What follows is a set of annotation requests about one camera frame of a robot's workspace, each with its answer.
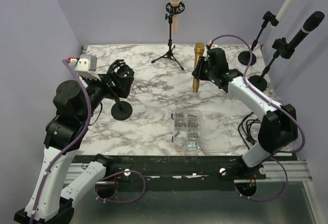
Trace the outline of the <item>black tripod mic stand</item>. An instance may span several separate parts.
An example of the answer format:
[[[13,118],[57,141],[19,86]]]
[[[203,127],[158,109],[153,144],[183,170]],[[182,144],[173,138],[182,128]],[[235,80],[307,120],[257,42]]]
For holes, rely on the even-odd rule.
[[[179,14],[183,13],[184,10],[185,10],[185,5],[184,5],[183,2],[180,2],[179,6],[178,6],[178,9],[177,9],[177,14],[179,15]],[[165,58],[165,59],[172,60],[172,61],[176,62],[180,66],[181,70],[183,71],[184,70],[184,67],[175,58],[174,53],[173,53],[173,50],[175,48],[175,45],[172,45],[172,20],[173,20],[173,13],[172,13],[172,8],[171,8],[170,3],[167,3],[166,4],[166,12],[167,13],[165,14],[165,20],[167,20],[168,23],[169,23],[169,39],[168,39],[168,44],[167,44],[168,45],[168,51],[164,55],[162,55],[162,56],[160,56],[160,57],[152,60],[151,63],[153,64],[156,61],[158,61],[158,60],[160,60],[162,58]]]

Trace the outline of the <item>pink microphone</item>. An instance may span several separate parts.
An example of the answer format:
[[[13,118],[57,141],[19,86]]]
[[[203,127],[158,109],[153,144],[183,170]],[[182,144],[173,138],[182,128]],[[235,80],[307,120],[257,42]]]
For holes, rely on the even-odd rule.
[[[177,33],[177,27],[178,27],[178,14],[177,9],[180,4],[180,0],[170,0],[170,5],[172,8],[173,13],[173,20],[172,20],[172,34]]]

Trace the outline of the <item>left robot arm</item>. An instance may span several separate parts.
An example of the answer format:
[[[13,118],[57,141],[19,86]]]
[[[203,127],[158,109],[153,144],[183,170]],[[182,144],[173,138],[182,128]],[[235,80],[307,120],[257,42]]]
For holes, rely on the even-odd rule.
[[[69,67],[69,71],[74,79],[56,89],[56,116],[46,126],[42,169],[27,206],[14,215],[18,223],[69,223],[75,206],[96,182],[113,176],[113,159],[98,154],[80,176],[64,184],[91,117],[103,99],[114,100],[111,114],[115,120],[131,116],[132,107],[126,99],[134,71],[123,60],[115,61],[98,77],[92,78],[90,71],[76,67]]]

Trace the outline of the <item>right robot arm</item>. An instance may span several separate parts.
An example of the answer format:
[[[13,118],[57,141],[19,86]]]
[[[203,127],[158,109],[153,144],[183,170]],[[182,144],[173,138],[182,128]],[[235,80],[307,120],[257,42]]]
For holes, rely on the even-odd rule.
[[[192,75],[195,79],[214,83],[240,100],[261,122],[257,143],[237,160],[235,168],[240,178],[249,178],[254,167],[297,139],[295,108],[270,99],[239,70],[230,69],[223,49],[213,48],[206,56],[199,57]]]

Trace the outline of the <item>far round base mic stand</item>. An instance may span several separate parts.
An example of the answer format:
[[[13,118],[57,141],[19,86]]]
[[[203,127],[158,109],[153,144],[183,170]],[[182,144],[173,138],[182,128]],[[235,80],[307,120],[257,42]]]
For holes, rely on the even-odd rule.
[[[257,34],[256,38],[254,39],[254,41],[252,42],[251,51],[253,51],[255,49],[255,47],[257,46],[258,40],[259,40],[260,36],[262,35],[264,29],[267,27],[268,23],[271,23],[272,26],[277,26],[279,23],[279,21],[276,19],[276,16],[271,11],[267,11],[264,14],[261,29],[260,29],[259,33]],[[238,55],[238,61],[242,65],[247,66],[251,57],[252,57],[252,61],[251,61],[250,65],[252,66],[257,61],[257,57],[255,56],[255,54],[253,52],[250,53],[249,51],[242,51]]]

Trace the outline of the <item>round base mic stand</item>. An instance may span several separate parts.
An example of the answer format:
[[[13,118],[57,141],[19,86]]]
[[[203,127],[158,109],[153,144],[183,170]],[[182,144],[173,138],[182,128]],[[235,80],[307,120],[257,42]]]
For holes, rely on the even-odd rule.
[[[286,38],[279,38],[276,39],[272,45],[272,48],[275,49],[276,51],[273,54],[273,57],[269,64],[263,69],[261,75],[252,75],[249,77],[248,81],[255,86],[257,89],[260,91],[265,91],[267,89],[268,83],[264,79],[264,76],[269,72],[271,65],[277,59],[278,57],[282,57],[284,59],[290,59],[291,56],[294,54],[295,50],[292,52],[289,52],[286,50],[286,46],[288,45]]]
[[[256,38],[254,39],[254,41],[252,42],[251,51],[253,51],[255,49],[255,47],[257,46],[258,40],[259,40],[260,36],[262,35],[264,29],[267,27],[268,23],[271,23],[272,26],[277,26],[279,23],[279,21],[276,19],[276,16],[271,11],[267,11],[264,14],[261,29],[260,29],[259,33],[257,34]],[[252,66],[257,61],[257,57],[255,56],[255,54],[253,52],[250,53],[249,51],[242,51],[238,55],[238,61],[242,65],[247,66],[251,57],[252,57],[252,61],[251,61],[250,65]]]

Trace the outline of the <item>near round base mic stand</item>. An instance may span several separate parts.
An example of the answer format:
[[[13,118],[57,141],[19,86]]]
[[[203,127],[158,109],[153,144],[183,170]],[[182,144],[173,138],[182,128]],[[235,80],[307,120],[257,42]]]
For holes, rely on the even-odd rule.
[[[291,56],[294,54],[295,50],[292,52],[289,52],[286,50],[286,46],[288,45],[286,38],[279,38],[276,39],[272,45],[272,48],[275,49],[276,51],[273,54],[273,57],[269,64],[263,69],[261,75],[252,75],[249,77],[248,81],[255,86],[257,89],[260,91],[265,91],[267,89],[268,83],[264,79],[264,76],[269,72],[271,65],[277,59],[278,57],[282,57],[284,59],[290,59]]]

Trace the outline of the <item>black microphone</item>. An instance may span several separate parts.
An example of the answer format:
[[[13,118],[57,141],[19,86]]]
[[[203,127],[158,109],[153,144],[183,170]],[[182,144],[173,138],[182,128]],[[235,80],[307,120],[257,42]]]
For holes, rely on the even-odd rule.
[[[315,11],[310,17],[304,22],[302,28],[297,32],[297,34],[291,39],[291,41],[286,46],[286,50],[292,52],[295,48],[310,34],[315,30],[325,18],[325,14],[321,11]]]

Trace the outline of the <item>clear plastic screw box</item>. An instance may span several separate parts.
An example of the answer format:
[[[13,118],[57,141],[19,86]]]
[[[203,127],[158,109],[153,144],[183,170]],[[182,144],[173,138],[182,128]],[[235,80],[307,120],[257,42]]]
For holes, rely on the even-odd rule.
[[[195,109],[176,109],[171,113],[171,143],[184,151],[202,151],[205,155],[230,150],[228,115]]]

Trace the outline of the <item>aluminium mounting rail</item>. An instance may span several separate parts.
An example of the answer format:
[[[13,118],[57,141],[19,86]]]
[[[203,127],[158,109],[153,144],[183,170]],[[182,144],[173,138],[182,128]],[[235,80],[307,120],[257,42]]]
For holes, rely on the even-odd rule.
[[[260,179],[260,174],[256,175],[256,182],[285,182],[285,173],[289,182],[313,181],[309,167],[306,161],[280,161],[282,166],[277,162],[265,162],[265,179]],[[72,163],[69,167],[64,184],[70,184],[87,168],[86,163]]]

